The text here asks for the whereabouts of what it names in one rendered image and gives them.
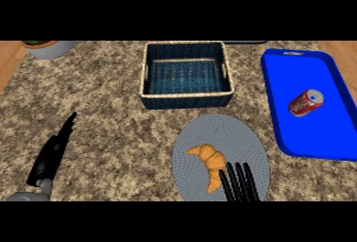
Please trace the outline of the orange croissant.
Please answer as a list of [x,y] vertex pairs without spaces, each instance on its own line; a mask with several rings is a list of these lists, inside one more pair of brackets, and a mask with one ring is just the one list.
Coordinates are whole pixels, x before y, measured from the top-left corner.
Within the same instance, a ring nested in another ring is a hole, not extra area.
[[207,167],[210,176],[207,193],[211,194],[222,186],[219,171],[226,171],[225,155],[210,144],[196,145],[188,150],[188,153],[198,157]]

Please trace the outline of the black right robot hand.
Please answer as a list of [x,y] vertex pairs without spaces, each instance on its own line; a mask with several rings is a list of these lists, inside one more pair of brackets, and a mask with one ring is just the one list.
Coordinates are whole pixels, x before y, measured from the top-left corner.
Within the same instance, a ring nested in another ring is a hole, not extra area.
[[220,169],[219,171],[219,177],[226,199],[230,202],[260,201],[248,163],[227,163],[226,169]]

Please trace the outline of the grey oval placemat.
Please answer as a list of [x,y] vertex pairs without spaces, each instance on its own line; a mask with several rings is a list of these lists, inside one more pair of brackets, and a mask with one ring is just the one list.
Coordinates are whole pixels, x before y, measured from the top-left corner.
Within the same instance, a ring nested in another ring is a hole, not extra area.
[[270,166],[250,126],[226,114],[207,114],[183,128],[173,149],[173,175],[185,201],[226,201],[219,171],[247,164],[258,198],[269,192]]

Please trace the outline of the blue wicker basket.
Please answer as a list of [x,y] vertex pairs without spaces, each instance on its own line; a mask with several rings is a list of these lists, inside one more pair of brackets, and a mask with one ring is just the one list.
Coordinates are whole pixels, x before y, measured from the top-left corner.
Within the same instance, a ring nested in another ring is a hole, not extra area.
[[140,101],[148,110],[225,107],[233,93],[223,41],[145,45]]

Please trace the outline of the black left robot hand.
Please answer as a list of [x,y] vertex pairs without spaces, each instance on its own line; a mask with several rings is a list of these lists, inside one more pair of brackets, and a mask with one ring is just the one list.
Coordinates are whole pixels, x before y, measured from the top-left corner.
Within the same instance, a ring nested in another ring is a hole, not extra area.
[[49,138],[42,147],[27,180],[27,184],[34,187],[40,187],[39,182],[45,179],[55,179],[64,158],[70,135],[73,132],[76,116],[77,112],[74,112],[67,118],[59,133]]

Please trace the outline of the red soda can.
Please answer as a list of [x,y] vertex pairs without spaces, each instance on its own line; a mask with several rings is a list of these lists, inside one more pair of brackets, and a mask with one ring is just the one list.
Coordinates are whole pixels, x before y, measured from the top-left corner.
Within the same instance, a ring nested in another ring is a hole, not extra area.
[[303,117],[323,105],[323,94],[316,89],[306,90],[289,104],[289,112]]

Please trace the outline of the blue tray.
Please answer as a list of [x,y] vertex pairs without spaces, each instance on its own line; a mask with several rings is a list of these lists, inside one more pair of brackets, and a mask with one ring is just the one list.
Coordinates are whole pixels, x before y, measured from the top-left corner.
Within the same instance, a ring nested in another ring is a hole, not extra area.
[[332,57],[322,51],[270,48],[261,66],[282,151],[357,162],[357,104]]

